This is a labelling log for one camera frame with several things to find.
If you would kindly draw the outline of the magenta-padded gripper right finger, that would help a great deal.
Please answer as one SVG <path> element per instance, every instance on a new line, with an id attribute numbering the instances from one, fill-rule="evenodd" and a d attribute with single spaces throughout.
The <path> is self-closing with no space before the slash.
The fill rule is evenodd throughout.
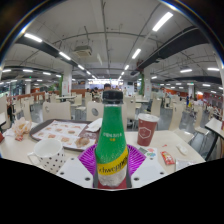
<path id="1" fill-rule="evenodd" d="M 158 160 L 156 148 L 128 146 L 128 175 L 132 188 L 140 188 L 167 175 Z"/>

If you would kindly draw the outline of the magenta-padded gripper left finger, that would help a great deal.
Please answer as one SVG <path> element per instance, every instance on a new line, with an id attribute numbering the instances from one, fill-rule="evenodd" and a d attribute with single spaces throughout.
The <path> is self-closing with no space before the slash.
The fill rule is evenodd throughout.
<path id="1" fill-rule="evenodd" d="M 57 176 L 84 188 L 98 186 L 96 145 L 84 150 L 78 157 L 70 157 L 57 172 Z"/>

